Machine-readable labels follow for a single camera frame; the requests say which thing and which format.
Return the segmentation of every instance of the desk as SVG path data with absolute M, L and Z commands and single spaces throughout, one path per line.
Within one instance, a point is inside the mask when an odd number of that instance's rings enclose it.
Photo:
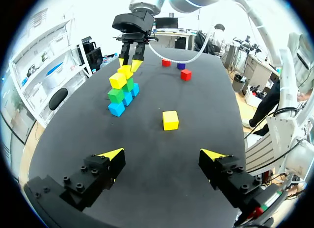
M 197 54 L 157 52 L 182 60 Z M 107 109 L 117 60 L 70 96 L 41 136 L 29 178 L 48 174 L 62 184 L 88 155 L 123 147 L 126 165 L 116 183 L 84 213 L 123 228 L 232 227 L 238 210 L 198 166 L 200 148 L 234 154 L 245 166 L 240 112 L 220 59 L 203 53 L 187 64 L 193 77 L 185 82 L 175 64 L 162 67 L 150 49 L 144 56 L 133 76 L 140 93 L 120 118 Z M 163 130 L 162 111 L 168 110 L 178 112 L 178 130 Z
M 264 90 L 271 74 L 279 76 L 269 64 L 258 60 L 255 55 L 249 55 L 244 71 L 247 85 L 260 85 L 259 90 Z
M 194 42 L 196 34 L 194 33 L 183 33 L 183 32 L 155 32 L 156 36 L 170 36 L 170 37 L 183 37 L 186 38 L 185 49 L 188 50 L 189 39 L 191 37 L 191 50 L 194 50 Z

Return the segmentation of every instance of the blue block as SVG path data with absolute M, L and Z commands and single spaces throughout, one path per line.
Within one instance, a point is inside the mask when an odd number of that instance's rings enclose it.
M 138 86 L 138 83 L 134 83 L 134 87 L 133 89 L 131 90 L 131 93 L 132 93 L 132 96 L 133 97 L 136 97 L 137 94 L 139 93 L 139 86 Z
M 122 102 L 119 104 L 111 103 L 108 105 L 108 109 L 112 115 L 117 117 L 120 117 L 121 114 L 126 110 Z
M 122 102 L 125 106 L 129 106 L 129 104 L 133 100 L 132 93 L 131 92 L 123 92 L 123 93 L 124 93 L 124 99 L 122 100 Z
M 179 69 L 179 70 L 184 70 L 185 69 L 185 64 L 177 64 L 177 68 Z

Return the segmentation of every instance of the computer monitor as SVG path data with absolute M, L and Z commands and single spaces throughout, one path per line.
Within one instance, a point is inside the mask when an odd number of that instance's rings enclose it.
M 156 18 L 156 28 L 178 28 L 178 18 Z

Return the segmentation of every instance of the person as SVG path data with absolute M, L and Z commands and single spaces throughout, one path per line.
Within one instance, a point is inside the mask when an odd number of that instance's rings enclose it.
M 307 35 L 291 33 L 288 40 L 288 48 L 291 51 L 296 83 L 299 90 L 298 101 L 306 101 L 310 98 L 314 86 L 314 53 Z M 252 119 L 243 119 L 245 127 L 253 129 L 278 103 L 280 98 L 280 81 L 273 84 L 270 92 L 259 104 Z M 254 132 L 256 135 L 264 136 L 269 132 L 266 124 L 261 130 Z
M 214 47 L 214 54 L 222 56 L 225 53 L 225 27 L 222 24 L 216 24 L 215 30 L 209 34 L 209 41 Z

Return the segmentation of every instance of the floor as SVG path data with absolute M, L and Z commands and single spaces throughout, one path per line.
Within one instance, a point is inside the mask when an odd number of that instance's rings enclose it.
M 229 75 L 230 82 L 232 83 L 233 81 L 233 74 Z M 240 110 L 240 115 L 242 119 L 251 119 L 254 116 L 254 113 L 256 111 L 256 108 L 249 106 L 245 102 L 245 98 L 242 93 L 235 93 L 235 97 L 239 106 Z M 266 122 L 264 121 L 261 126 L 259 126 L 256 130 L 259 130 L 261 127 L 264 126 Z M 37 143 L 44 132 L 44 128 L 36 122 L 33 129 L 30 132 L 30 135 L 28 137 L 28 140 L 25 145 L 25 149 L 23 152 L 22 160 L 21 160 L 21 165 L 20 165 L 20 174 L 19 174 L 19 182 L 21 186 L 23 186 L 27 181 L 28 181 L 28 171 L 29 171 L 29 166 L 31 162 L 31 158 L 34 154 L 35 148 L 37 146 Z M 249 128 L 243 127 L 244 132 L 250 132 L 251 130 Z M 279 209 L 274 213 L 273 217 L 275 220 L 275 223 L 272 227 L 275 227 L 276 224 L 278 224 L 286 215 L 286 213 L 289 212 L 289 210 L 294 206 L 295 200 L 289 200 L 285 201 L 281 204 Z

